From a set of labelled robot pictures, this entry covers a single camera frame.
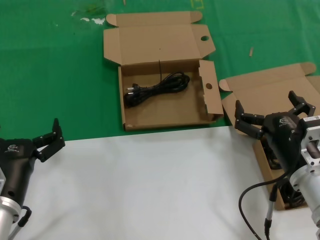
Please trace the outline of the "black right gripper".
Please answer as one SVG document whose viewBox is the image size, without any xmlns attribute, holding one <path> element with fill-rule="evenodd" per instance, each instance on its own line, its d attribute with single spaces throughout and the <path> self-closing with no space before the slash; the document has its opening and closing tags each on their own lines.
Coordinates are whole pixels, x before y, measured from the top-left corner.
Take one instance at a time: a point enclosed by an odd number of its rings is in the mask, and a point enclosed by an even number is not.
<svg viewBox="0 0 320 240">
<path fill-rule="evenodd" d="M 235 102 L 235 129 L 260 140 L 265 136 L 269 147 L 285 172 L 295 172 L 301 158 L 301 134 L 297 133 L 299 114 L 312 117 L 316 107 L 297 96 L 293 90 L 288 94 L 293 108 L 288 112 L 263 115 L 245 113 L 239 100 Z"/>
</svg>

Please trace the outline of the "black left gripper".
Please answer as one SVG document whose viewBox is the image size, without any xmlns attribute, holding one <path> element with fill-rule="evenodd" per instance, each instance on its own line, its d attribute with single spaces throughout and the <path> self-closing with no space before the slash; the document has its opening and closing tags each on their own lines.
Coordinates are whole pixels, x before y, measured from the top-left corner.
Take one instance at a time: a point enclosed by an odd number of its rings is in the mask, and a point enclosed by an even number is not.
<svg viewBox="0 0 320 240">
<path fill-rule="evenodd" d="M 65 147 L 62 128 L 55 118 L 52 131 L 30 139 L 1 139 L 0 168 L 5 176 L 1 196 L 22 206 L 29 181 L 34 171 L 36 158 L 42 163 Z"/>
</svg>

